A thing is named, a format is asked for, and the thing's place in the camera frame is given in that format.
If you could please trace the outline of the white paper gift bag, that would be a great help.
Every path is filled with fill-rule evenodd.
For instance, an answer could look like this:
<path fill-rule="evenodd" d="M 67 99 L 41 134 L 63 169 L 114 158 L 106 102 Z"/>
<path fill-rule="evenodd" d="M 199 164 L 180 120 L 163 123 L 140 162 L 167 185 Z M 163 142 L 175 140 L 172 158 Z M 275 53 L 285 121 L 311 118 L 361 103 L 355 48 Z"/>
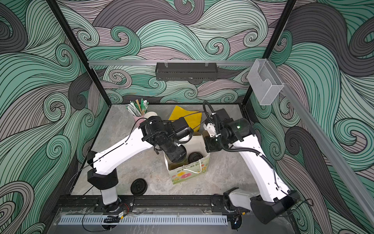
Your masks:
<path fill-rule="evenodd" d="M 172 163 L 164 154 L 165 165 L 173 185 L 202 175 L 207 172 L 209 165 L 210 153 L 206 151 L 204 138 L 201 133 L 195 133 L 192 139 L 184 146 L 187 150 L 187 155 L 182 162 Z M 194 163 L 189 163 L 189 155 L 193 152 L 201 153 L 204 158 Z"/>

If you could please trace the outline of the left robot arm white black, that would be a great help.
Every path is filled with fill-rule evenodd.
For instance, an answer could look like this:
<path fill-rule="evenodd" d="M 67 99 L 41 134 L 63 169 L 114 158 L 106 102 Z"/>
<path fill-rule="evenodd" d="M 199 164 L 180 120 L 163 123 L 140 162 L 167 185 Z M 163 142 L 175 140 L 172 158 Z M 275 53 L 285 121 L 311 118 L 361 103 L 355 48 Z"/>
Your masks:
<path fill-rule="evenodd" d="M 119 203 L 116 169 L 131 157 L 155 146 L 171 162 L 183 161 L 187 156 L 184 144 L 192 139 L 194 130 L 185 118 L 165 121 L 159 116 L 150 116 L 141 120 L 139 126 L 120 142 L 102 152 L 90 151 L 87 155 L 87 163 L 91 166 L 87 180 L 100 190 L 105 206 Z"/>

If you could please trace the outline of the black cup lid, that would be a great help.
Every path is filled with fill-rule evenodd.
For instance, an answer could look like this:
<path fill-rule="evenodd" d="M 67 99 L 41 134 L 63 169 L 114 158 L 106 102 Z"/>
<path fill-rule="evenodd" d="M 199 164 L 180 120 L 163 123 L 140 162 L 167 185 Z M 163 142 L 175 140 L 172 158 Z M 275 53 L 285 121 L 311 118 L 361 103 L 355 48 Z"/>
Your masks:
<path fill-rule="evenodd" d="M 199 161 L 201 159 L 203 159 L 203 155 L 199 152 L 193 152 L 189 155 L 189 158 L 188 158 L 188 162 L 189 163 L 194 163 L 196 161 Z"/>

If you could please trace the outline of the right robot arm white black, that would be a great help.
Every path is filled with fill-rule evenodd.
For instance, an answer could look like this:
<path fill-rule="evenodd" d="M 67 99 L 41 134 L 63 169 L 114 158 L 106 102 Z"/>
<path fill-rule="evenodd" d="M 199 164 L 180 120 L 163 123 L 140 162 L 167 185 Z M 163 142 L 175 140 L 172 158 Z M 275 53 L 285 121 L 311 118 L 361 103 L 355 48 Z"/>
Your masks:
<path fill-rule="evenodd" d="M 259 195 L 233 188 L 226 192 L 229 208 L 251 211 L 263 224 L 289 211 L 301 202 L 299 193 L 289 189 L 278 176 L 275 166 L 265 156 L 258 138 L 247 119 L 233 120 L 225 109 L 214 110 L 208 101 L 203 102 L 206 120 L 203 125 L 206 151 L 239 153 L 250 170 L 259 189 Z"/>

